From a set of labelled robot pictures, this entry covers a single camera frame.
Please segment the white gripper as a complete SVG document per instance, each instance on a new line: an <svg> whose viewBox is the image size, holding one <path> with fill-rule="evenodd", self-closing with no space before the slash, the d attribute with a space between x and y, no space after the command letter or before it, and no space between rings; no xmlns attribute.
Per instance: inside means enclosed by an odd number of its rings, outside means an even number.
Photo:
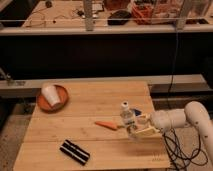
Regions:
<svg viewBox="0 0 213 171"><path fill-rule="evenodd" d="M148 122L150 119L156 129L154 127L149 127L142 130L136 130L131 133L130 136L134 139L143 139L159 133L159 130L162 133L170 130L170 118L166 111L157 111L152 113L151 116L147 113L137 116L139 122Z"/></svg>

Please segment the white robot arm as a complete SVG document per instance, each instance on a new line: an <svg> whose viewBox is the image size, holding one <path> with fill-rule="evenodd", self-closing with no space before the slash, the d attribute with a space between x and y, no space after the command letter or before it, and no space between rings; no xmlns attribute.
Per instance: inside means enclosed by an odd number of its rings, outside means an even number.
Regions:
<svg viewBox="0 0 213 171"><path fill-rule="evenodd" d="M159 110L137 118L138 128L130 136L135 139L166 133L172 128L184 127L186 123L199 133L213 164L213 122L205 106L197 101L189 102L183 109Z"/></svg>

